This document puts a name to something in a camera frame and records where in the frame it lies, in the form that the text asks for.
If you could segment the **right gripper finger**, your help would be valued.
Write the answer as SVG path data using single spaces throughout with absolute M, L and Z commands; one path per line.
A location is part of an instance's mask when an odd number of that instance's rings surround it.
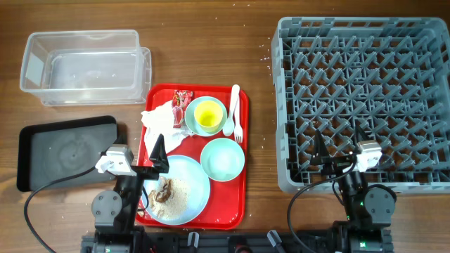
M 366 135 L 366 132 L 360 127 L 358 122 L 355 123 L 354 139 L 355 139 L 355 143 L 368 140 L 368 136 Z
M 319 130 L 315 131 L 314 137 L 314 153 L 312 156 L 313 160 L 324 160 L 329 157 L 329 152 L 324 143 L 322 134 Z

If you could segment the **rice and food scraps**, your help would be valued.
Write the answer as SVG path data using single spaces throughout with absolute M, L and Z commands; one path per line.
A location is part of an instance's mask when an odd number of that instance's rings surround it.
M 190 191 L 187 182 L 161 176 L 148 195 L 152 213 L 159 219 L 178 219 L 187 210 Z

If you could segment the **large light blue plate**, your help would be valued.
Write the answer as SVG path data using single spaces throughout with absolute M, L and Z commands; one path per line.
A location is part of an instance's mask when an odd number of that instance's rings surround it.
M 188 198 L 187 210 L 174 220 L 164 220 L 156 217 L 150 209 L 148 195 L 158 185 L 158 180 L 147 180 L 144 183 L 145 193 L 142 195 L 143 206 L 146 208 L 146 217 L 168 226 L 178 226 L 188 223 L 204 210 L 210 198 L 210 179 L 203 171 L 200 164 L 194 159 L 183 155 L 172 155 L 168 157 L 169 172 L 160 174 L 160 177 L 169 179 L 181 179 L 190 186 L 191 191 Z

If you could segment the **white napkin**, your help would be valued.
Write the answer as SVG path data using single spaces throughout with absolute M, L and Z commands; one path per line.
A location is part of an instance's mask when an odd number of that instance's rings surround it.
M 151 111 L 143 111 L 142 123 L 146 128 L 143 140 L 148 154 L 151 154 L 160 134 L 164 136 L 165 151 L 170 153 L 181 145 L 181 142 L 193 132 L 182 124 L 180 128 L 174 128 L 175 116 L 172 112 L 172 102 L 167 101 Z

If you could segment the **small light blue saucer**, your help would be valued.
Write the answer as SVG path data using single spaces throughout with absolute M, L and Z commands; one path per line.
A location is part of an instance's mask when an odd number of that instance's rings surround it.
M 195 111 L 196 106 L 199 103 L 201 103 L 203 101 L 207 101 L 207 100 L 212 100 L 212 101 L 217 102 L 218 104 L 220 104 L 220 106 L 223 110 L 223 119 L 221 121 L 221 124 L 219 125 L 219 128 L 212 133 L 207 133 L 207 132 L 203 131 L 200 128 L 200 125 L 196 122 L 195 117 L 194 117 L 194 111 Z M 213 136 L 215 134 L 218 134 L 221 131 L 221 129 L 223 128 L 226 119 L 227 119 L 227 111 L 226 111 L 224 104 L 220 100 L 213 98 L 211 96 L 202 96 L 202 97 L 194 99 L 187 107 L 186 114 L 185 114 L 185 120 L 186 120 L 187 127 L 196 135 L 204 136 L 204 137 Z

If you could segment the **mint green bowl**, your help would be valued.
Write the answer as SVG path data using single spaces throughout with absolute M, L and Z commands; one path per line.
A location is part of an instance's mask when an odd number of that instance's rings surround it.
M 227 182 L 234 180 L 242 172 L 245 154 L 235 141 L 216 138 L 202 149 L 200 164 L 212 180 Z

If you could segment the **red candy wrapper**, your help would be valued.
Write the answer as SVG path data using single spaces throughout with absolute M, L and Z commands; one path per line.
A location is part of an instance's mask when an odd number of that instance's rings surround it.
M 193 100 L 193 92 L 175 90 L 172 98 L 172 113 L 174 115 L 174 128 L 181 128 L 187 106 Z

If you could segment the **yellow plastic cup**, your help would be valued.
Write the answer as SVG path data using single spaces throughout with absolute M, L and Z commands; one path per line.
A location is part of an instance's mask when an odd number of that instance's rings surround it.
M 212 133 L 216 131 L 221 124 L 223 119 L 223 110 L 217 102 L 207 100 L 196 106 L 194 117 L 203 131 Z

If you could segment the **white plastic spoon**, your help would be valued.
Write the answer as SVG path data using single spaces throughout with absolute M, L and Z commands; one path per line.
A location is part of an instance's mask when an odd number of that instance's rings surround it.
M 227 120 L 225 122 L 225 125 L 222 129 L 223 134 L 225 136 L 230 136 L 233 133 L 235 124 L 233 121 L 233 114 L 235 112 L 236 104 L 239 99 L 239 92 L 240 92 L 240 86 L 238 84 L 234 84 L 231 89 L 231 99 L 230 99 L 230 106 L 229 106 L 229 114 L 227 117 Z

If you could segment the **white plastic fork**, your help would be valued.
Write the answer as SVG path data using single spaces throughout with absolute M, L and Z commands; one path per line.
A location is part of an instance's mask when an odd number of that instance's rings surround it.
M 240 125 L 240 99 L 238 98 L 236 102 L 236 108 L 234 111 L 234 120 L 235 120 L 235 127 L 233 130 L 233 135 L 235 138 L 236 143 L 242 143 L 243 142 L 243 129 Z

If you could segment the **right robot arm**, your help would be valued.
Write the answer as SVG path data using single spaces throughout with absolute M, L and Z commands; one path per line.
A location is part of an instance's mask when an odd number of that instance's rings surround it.
M 335 175 L 346 221 L 336 221 L 327 232 L 327 252 L 393 252 L 392 215 L 396 193 L 382 184 L 369 185 L 364 172 L 376 167 L 382 156 L 380 144 L 355 126 L 354 151 L 330 156 L 319 130 L 314 137 L 312 165 L 321 165 L 325 175 Z

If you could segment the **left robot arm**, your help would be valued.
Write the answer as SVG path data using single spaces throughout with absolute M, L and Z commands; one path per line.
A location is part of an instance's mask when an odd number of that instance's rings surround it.
M 158 180 L 159 174 L 169 171 L 164 136 L 159 135 L 150 160 L 150 167 L 134 166 L 134 156 L 128 145 L 114 144 L 101 154 L 95 168 L 100 173 L 116 176 L 112 190 L 99 193 L 91 210 L 95 218 L 92 238 L 82 238 L 82 252 L 152 252 L 152 242 L 142 226 L 135 222 L 146 180 Z

